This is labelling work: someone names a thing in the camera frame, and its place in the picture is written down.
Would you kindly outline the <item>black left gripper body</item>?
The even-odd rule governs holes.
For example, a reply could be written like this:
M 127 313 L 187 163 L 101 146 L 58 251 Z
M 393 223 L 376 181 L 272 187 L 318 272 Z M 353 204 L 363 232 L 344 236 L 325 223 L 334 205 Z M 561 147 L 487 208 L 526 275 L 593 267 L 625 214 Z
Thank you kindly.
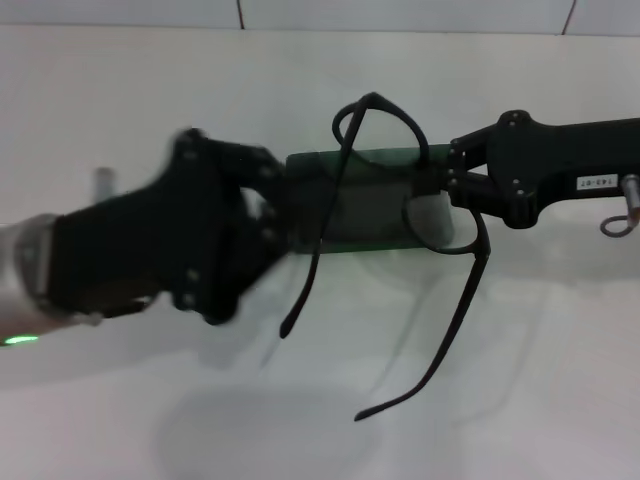
M 142 298 L 168 292 L 180 310 L 228 321 L 238 298 L 220 291 L 219 269 L 241 193 L 220 196 L 219 142 L 184 131 L 155 180 L 57 217 L 46 299 L 68 312 L 113 317 L 137 313 Z

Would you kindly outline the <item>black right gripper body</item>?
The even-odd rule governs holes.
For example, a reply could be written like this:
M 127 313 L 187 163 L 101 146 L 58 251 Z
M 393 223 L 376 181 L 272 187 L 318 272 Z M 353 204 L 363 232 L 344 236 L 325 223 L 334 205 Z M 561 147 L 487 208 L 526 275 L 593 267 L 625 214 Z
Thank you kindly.
M 551 126 L 525 111 L 507 112 L 487 146 L 488 174 L 504 195 L 504 223 L 534 226 L 551 204 L 623 194 L 639 174 L 637 118 Z

